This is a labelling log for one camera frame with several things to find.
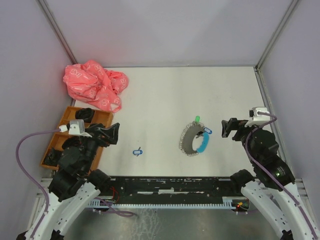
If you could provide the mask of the dark blue key tag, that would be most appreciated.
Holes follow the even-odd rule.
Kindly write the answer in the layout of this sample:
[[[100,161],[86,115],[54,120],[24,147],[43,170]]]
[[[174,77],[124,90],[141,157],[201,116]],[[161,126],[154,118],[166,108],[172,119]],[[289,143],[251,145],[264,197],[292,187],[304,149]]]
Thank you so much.
[[[203,132],[204,132],[204,133],[207,133],[207,134],[209,134],[209,135],[212,134],[212,130],[209,129],[209,128],[207,128],[207,127],[204,127]]]

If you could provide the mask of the green key tag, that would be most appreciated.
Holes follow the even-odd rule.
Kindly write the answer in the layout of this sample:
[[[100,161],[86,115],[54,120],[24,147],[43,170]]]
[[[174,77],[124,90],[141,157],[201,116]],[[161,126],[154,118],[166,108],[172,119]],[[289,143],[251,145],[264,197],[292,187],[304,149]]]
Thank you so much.
[[[199,123],[200,122],[200,116],[199,115],[197,115],[196,117],[195,117],[195,120],[194,120],[196,123]]]

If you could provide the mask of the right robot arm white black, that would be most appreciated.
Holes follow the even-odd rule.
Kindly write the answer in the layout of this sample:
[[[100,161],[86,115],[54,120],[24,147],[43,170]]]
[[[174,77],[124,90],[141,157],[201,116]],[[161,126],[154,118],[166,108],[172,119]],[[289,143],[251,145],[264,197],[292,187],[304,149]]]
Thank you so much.
[[[241,142],[255,175],[242,169],[230,176],[229,189],[243,195],[269,222],[280,240],[318,240],[320,229],[311,218],[289,166],[278,156],[274,133],[264,126],[277,120],[272,114],[261,125],[247,126],[248,120],[222,120],[223,138],[235,131],[233,141]]]

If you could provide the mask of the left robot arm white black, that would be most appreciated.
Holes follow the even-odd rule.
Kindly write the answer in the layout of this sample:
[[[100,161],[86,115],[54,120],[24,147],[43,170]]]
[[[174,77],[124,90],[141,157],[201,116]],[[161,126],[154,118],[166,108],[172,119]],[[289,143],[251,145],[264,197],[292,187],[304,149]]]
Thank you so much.
[[[120,124],[105,127],[94,123],[85,127],[84,120],[71,120],[55,130],[80,138],[79,146],[69,146],[58,160],[58,171],[48,189],[44,189],[25,168],[23,173],[42,191],[45,202],[29,230],[17,236],[19,240],[62,240],[90,201],[106,195],[111,178],[103,171],[90,170],[98,148],[116,145]]]

